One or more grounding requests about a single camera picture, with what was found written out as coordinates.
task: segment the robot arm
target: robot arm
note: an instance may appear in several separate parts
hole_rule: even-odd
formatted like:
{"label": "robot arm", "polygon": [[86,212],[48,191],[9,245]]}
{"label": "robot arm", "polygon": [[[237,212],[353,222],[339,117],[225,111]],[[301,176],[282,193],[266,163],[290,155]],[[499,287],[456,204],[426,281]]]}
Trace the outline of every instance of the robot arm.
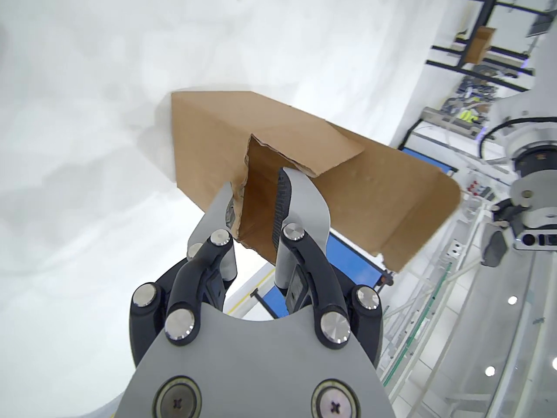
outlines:
{"label": "robot arm", "polygon": [[496,102],[490,110],[495,127],[480,142],[500,132],[499,141],[518,179],[509,199],[493,205],[493,222],[482,239],[483,264],[504,259],[531,259],[557,251],[557,29],[553,28],[537,56],[536,84]]}
{"label": "robot arm", "polygon": [[394,417],[374,370],[380,298],[328,262],[329,209],[299,171],[280,171],[273,231],[275,281],[290,315],[252,322],[223,314],[236,276],[231,198],[226,184],[188,256],[135,291],[137,370],[115,418]]}

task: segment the yellow stripe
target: yellow stripe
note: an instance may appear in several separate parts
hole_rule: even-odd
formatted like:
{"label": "yellow stripe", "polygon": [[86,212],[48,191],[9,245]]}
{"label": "yellow stripe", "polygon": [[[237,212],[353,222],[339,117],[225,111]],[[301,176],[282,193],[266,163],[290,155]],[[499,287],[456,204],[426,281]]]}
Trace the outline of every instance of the yellow stripe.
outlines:
{"label": "yellow stripe", "polygon": [[[273,268],[263,279],[261,279],[261,281],[259,281],[259,282],[257,283],[257,285],[256,285],[254,288],[259,287],[259,285],[263,284],[263,282],[267,280],[267,277],[269,277],[269,276],[270,276],[271,274],[273,274],[274,272],[275,272],[275,269]],[[236,308],[238,308],[239,305],[241,305],[247,298],[249,298],[249,294],[247,294],[247,295],[246,295],[244,298],[242,298],[238,303],[236,303],[236,304],[234,305],[234,307],[233,307],[228,313],[226,313],[226,314],[230,315],[231,313],[233,313],[233,312],[236,310]]]}

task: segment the torn cardboard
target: torn cardboard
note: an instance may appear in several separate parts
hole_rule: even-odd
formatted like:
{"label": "torn cardboard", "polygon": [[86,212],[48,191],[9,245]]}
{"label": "torn cardboard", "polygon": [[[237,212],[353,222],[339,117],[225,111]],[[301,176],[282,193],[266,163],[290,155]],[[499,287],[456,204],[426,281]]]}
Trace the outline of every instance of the torn cardboard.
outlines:
{"label": "torn cardboard", "polygon": [[400,271],[460,202],[438,168],[254,92],[172,94],[179,189],[206,210],[232,182],[232,233],[275,262],[272,243],[280,167],[312,177],[331,226]]}

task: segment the black cable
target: black cable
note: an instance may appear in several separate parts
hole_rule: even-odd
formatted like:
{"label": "black cable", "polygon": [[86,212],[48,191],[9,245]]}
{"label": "black cable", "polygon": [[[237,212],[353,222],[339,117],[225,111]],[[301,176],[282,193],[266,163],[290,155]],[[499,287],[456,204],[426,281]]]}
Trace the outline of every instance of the black cable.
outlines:
{"label": "black cable", "polygon": [[479,151],[478,151],[479,154],[478,156],[480,157],[480,159],[483,159],[483,142],[485,142],[485,140],[489,136],[495,134],[497,131],[500,131],[501,129],[508,128],[509,126],[512,126],[514,124],[523,124],[523,123],[557,123],[557,117],[516,118],[516,119],[510,119],[509,121],[505,121],[499,126],[496,126],[493,129],[491,129],[491,131],[486,132],[481,138]]}
{"label": "black cable", "polygon": [[270,316],[273,319],[279,319],[279,317],[277,316],[277,313],[275,313],[273,311],[273,309],[271,308],[271,306],[269,305],[269,303],[267,303],[265,300],[263,300],[263,297],[261,295],[259,295],[259,289],[257,287],[255,287],[255,290],[249,295],[250,297],[255,297],[255,299],[257,301],[259,301],[259,303],[261,303],[261,306],[263,306],[263,308],[265,308],[265,310],[267,311],[267,313],[270,314]]}

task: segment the black metal frame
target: black metal frame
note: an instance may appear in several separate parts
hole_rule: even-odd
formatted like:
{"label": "black metal frame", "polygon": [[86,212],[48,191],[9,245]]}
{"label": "black metal frame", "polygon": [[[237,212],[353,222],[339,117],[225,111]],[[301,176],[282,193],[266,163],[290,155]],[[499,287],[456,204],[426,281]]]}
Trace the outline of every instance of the black metal frame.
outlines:
{"label": "black metal frame", "polygon": [[414,129],[416,129],[420,125],[420,123],[422,123],[422,122],[423,122],[423,119],[418,118],[418,120],[414,124],[412,124],[412,127],[410,127],[410,129],[408,129],[408,131],[406,131],[406,134],[404,135],[404,138],[400,142],[400,145],[398,145],[398,147],[396,148],[397,150],[403,150],[406,147],[406,142],[408,141],[408,139],[412,135],[412,132],[414,132]]}
{"label": "black metal frame", "polygon": [[277,315],[277,313],[275,313],[273,311],[273,309],[271,308],[271,305],[269,305],[269,303],[267,303],[265,300],[263,300],[263,297],[261,295],[259,295],[259,289],[257,287],[255,287],[255,290],[251,294],[249,294],[249,296],[250,297],[255,297],[255,299],[257,301],[259,301],[259,303],[261,303],[261,306],[263,306],[263,308],[265,308],[267,313],[269,313],[269,315],[273,319],[278,319],[278,315]]}
{"label": "black metal frame", "polygon": [[[492,82],[492,83],[497,84],[499,86],[503,86],[504,88],[513,89],[513,90],[518,91],[518,92],[527,91],[528,89],[523,88],[522,86],[517,86],[517,85],[509,83],[507,81],[500,80],[498,78],[492,78],[490,76],[482,75],[480,73],[465,69],[464,68],[465,58],[466,58],[466,55],[468,54],[468,52],[470,50],[470,47],[472,45],[472,40],[476,37],[478,29],[480,27],[487,26],[487,24],[489,23],[489,19],[491,18],[491,14],[493,13],[493,9],[495,8],[495,6],[503,6],[505,8],[513,8],[515,10],[529,12],[531,14],[537,14],[538,16],[547,16],[548,18],[553,18],[552,12],[551,11],[548,12],[548,11],[535,10],[533,8],[527,8],[527,7],[524,7],[524,6],[517,6],[515,4],[501,2],[501,1],[497,1],[497,0],[471,0],[471,1],[482,2],[483,4],[482,4],[482,8],[480,10],[480,14],[479,14],[478,18],[476,19],[476,22],[474,23],[474,27],[472,28],[472,32],[470,33],[469,38],[467,40],[462,40],[462,39],[459,39],[459,38],[454,40],[454,42],[456,42],[456,43],[464,44],[464,49],[463,50],[457,50],[457,49],[452,49],[452,48],[443,47],[443,46],[436,46],[436,45],[431,47],[432,49],[437,50],[437,51],[448,52],[450,54],[455,54],[455,55],[459,56],[456,66],[449,65],[449,64],[444,64],[442,62],[435,62],[433,60],[427,60],[426,64],[434,66],[434,67],[444,68],[445,70],[451,70],[451,71],[454,71],[454,72],[457,72],[457,73],[462,73],[464,75],[473,76],[474,78],[478,78],[480,80],[485,80],[487,82]],[[519,52],[510,51],[510,50],[507,50],[505,48],[500,48],[500,47],[497,47],[497,46],[491,46],[490,51],[496,52],[498,54],[503,54],[505,56],[513,57],[513,58],[516,58],[516,59],[519,59],[519,60],[527,60],[529,58],[529,56],[527,54],[522,54],[522,53],[519,53]],[[489,59],[489,58],[486,58],[485,61],[489,62],[490,64],[494,64],[494,65],[498,65],[498,66],[501,66],[501,67],[504,67],[504,68],[508,68],[509,70],[513,70],[513,71],[518,72],[518,73],[523,73],[525,75],[534,76],[533,70],[531,70],[529,68],[516,67],[516,66],[513,66],[513,65],[506,64],[505,62],[501,62],[501,61],[497,61],[497,60],[493,60],[493,59]]]}

